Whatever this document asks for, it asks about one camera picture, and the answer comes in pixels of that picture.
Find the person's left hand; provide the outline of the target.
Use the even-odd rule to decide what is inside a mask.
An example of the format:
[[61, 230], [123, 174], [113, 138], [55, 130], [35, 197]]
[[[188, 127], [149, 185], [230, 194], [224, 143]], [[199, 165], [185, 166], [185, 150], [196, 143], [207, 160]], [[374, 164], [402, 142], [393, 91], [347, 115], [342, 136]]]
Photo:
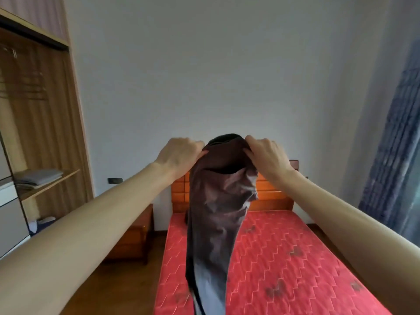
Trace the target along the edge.
[[184, 176], [198, 161], [192, 159], [191, 138], [171, 138], [153, 162], [169, 184]]

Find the person's right hand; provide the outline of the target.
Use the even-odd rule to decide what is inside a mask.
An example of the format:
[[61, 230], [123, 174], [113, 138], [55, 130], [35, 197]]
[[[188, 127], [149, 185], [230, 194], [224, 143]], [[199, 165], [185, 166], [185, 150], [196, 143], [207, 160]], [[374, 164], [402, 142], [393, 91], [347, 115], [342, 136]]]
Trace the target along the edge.
[[276, 188], [280, 189], [290, 174], [296, 170], [292, 167], [283, 147], [274, 140], [262, 138], [263, 159], [252, 161], [261, 175]]

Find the dark brown trousers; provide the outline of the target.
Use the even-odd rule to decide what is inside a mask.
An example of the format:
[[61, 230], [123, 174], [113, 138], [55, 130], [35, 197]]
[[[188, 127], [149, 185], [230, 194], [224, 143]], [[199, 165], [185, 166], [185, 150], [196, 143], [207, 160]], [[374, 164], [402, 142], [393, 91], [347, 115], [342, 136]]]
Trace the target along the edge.
[[218, 136], [189, 172], [186, 273], [194, 315], [226, 315], [228, 269], [258, 170], [238, 134]]

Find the person's left forearm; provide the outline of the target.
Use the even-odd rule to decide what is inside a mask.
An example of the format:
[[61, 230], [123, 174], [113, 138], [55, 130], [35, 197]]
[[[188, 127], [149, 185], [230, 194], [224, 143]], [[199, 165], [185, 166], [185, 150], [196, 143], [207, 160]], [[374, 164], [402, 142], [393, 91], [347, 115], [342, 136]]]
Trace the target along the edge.
[[0, 315], [60, 315], [153, 198], [169, 186], [153, 162], [0, 259]]

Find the person's right forearm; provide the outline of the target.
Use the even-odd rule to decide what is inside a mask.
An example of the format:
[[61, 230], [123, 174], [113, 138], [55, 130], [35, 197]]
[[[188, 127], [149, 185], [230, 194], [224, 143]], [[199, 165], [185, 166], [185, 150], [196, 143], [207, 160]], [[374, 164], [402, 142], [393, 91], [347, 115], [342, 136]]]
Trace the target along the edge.
[[420, 315], [420, 248], [299, 172], [270, 176], [322, 229], [393, 315]]

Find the orange wooden headboard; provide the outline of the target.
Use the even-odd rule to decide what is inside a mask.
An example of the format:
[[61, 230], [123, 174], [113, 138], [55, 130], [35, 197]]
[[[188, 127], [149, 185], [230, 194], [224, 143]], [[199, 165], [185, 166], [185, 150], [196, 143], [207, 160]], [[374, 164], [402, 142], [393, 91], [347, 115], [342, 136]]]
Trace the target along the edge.
[[[185, 213], [189, 209], [190, 172], [171, 184], [172, 213]], [[277, 190], [261, 174], [256, 181], [258, 199], [250, 204], [249, 211], [292, 211], [294, 201]]]

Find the wooden nightstand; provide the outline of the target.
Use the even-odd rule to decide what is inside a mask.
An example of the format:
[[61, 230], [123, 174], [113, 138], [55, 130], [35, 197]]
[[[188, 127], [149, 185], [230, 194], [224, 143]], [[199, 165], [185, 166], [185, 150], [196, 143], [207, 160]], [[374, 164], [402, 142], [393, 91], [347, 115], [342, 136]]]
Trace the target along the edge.
[[150, 204], [123, 234], [105, 261], [140, 260], [146, 265], [154, 231], [153, 205]]

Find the red quilted mattress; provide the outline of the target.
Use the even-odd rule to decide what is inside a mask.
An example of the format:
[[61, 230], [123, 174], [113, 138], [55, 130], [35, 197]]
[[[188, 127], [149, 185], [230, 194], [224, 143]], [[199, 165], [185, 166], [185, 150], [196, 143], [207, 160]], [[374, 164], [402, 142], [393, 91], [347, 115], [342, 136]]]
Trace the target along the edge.
[[392, 315], [292, 211], [249, 212], [215, 315]]

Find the blue patterned curtain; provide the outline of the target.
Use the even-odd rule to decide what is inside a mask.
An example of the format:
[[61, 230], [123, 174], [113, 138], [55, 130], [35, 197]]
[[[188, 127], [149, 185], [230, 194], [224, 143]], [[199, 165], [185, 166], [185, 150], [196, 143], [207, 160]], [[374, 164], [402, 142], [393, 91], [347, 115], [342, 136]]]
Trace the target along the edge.
[[420, 38], [407, 55], [358, 207], [420, 247]]

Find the folded grey clothes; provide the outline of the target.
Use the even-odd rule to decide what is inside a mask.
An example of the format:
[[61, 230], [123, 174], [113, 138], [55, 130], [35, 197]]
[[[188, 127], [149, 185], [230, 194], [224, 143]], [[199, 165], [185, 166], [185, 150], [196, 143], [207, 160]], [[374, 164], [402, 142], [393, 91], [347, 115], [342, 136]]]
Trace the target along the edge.
[[18, 190], [35, 190], [62, 178], [64, 172], [58, 169], [26, 170], [14, 177]]

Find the wooden wardrobe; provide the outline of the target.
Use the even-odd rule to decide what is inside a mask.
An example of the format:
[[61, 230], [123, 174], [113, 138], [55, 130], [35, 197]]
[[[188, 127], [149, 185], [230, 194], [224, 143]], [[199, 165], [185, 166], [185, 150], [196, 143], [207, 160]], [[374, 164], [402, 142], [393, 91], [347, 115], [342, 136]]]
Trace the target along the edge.
[[0, 0], [0, 134], [13, 177], [64, 172], [17, 189], [28, 223], [59, 220], [93, 199], [66, 23], [62, 0]]

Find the blue and white item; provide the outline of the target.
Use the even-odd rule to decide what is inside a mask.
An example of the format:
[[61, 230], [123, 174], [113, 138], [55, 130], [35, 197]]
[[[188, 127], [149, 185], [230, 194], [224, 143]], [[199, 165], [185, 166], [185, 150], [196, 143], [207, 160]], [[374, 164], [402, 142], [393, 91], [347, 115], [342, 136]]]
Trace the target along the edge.
[[56, 218], [51, 217], [51, 216], [44, 219], [29, 222], [28, 223], [29, 233], [31, 236], [34, 236], [55, 222], [56, 222]]

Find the white sliding wardrobe door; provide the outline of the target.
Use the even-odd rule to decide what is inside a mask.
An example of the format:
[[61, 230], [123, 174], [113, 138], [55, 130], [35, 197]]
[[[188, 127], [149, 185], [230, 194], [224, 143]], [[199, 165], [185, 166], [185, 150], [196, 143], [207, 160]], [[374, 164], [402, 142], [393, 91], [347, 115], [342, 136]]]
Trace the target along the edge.
[[0, 134], [0, 259], [30, 238], [27, 218]]

